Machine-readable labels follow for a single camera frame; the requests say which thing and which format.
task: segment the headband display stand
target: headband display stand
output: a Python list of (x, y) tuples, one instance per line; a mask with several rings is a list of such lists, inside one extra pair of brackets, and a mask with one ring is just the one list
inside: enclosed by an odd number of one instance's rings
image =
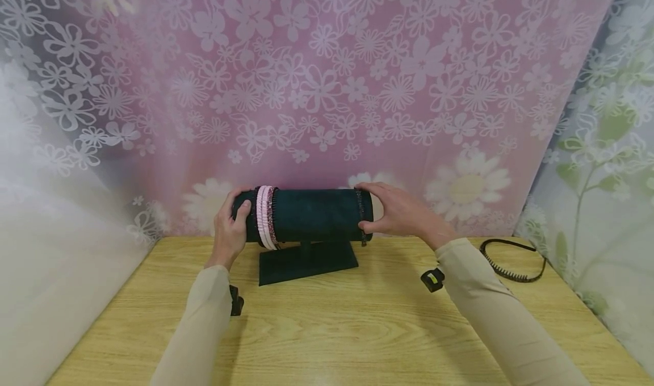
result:
[[(259, 286), (358, 267), (350, 241), (366, 245), (372, 239), (358, 228), (360, 221), (373, 220), (366, 191), (261, 186), (236, 197), (233, 217), (245, 200), (252, 203), (246, 240), (271, 250), (259, 254)], [(279, 247), (286, 242), (300, 245)]]

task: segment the pink fabric background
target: pink fabric background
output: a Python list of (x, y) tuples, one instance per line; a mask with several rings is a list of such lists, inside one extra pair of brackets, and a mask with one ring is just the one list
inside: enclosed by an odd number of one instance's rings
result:
[[(97, 35), (121, 66), (130, 112), (115, 120), (140, 133), (134, 164), (148, 200), (160, 202), (165, 234), (210, 231), (211, 211), (236, 185), (370, 179), (425, 198), (464, 234), (504, 235), (610, 0), (125, 3), (116, 0), (117, 16), (103, 14)], [(342, 53), (351, 69), (339, 65)], [(289, 81), (292, 61), (300, 65)], [(222, 82), (203, 68), (224, 69)], [(315, 107), (320, 77), (329, 96)], [(459, 86), (443, 99), (450, 81)], [(397, 82), (404, 106), (388, 97)], [(367, 89), (352, 93), (357, 84)], [(249, 104), (237, 102), (242, 89)], [(307, 104), (294, 107), (302, 96)]]

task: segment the pink headband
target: pink headband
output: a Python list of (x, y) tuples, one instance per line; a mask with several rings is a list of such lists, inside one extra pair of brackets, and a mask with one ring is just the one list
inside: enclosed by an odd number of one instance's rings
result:
[(279, 249), (279, 245), (277, 245), (277, 237), (275, 235), (275, 226), (273, 223), (273, 198), (275, 191), (277, 190), (276, 187), (270, 187), (268, 190), (268, 198), (266, 200), (266, 205), (267, 205), (267, 221), (268, 221), (268, 229), (266, 231), (266, 234), (270, 238), (271, 244), (274, 246), (274, 248)]
[(273, 196), (276, 187), (261, 186), (257, 192), (257, 229), (263, 247), (274, 250), (278, 249), (273, 223)]
[(257, 192), (257, 229), (259, 230), (259, 237), (261, 238), (261, 243), (263, 244), (263, 247), (272, 250), (274, 247), (271, 246), (270, 243), (268, 243), (268, 240), (266, 239), (266, 222), (263, 219), (263, 215), (265, 214), (263, 207), (263, 197), (265, 196), (264, 193), (266, 193), (266, 188), (267, 186), (261, 186), (259, 187), (259, 190)]

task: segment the hand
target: hand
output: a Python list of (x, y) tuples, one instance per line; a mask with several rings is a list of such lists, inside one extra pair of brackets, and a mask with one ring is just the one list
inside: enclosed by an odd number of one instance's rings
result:
[(232, 206), (236, 196), (248, 190), (249, 188), (237, 188), (229, 192), (222, 208), (213, 218), (216, 237), (213, 241), (213, 252), (205, 268), (222, 265), (229, 271), (238, 254), (244, 249), (245, 218), (250, 213), (252, 203), (249, 200), (244, 201), (237, 210), (236, 219), (232, 218)]
[(359, 223), (366, 234), (417, 236), (434, 250), (458, 238), (453, 227), (440, 215), (400, 188), (386, 183), (359, 183), (356, 188), (374, 194), (384, 206), (381, 219)]

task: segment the wooden table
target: wooden table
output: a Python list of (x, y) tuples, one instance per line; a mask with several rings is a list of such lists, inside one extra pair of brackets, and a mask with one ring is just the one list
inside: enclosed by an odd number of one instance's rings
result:
[[(48, 384), (147, 385), (211, 242), (160, 241)], [(248, 245), (232, 268), (245, 310), (220, 344), (215, 384), (507, 384), (446, 291), (420, 282), (435, 266), (425, 244), (375, 237), (354, 251), (356, 269), (258, 287), (259, 250)], [(537, 254), (503, 245), (489, 253), (510, 270), (539, 270)], [(505, 284), (593, 385), (654, 384), (550, 266), (536, 283)]]

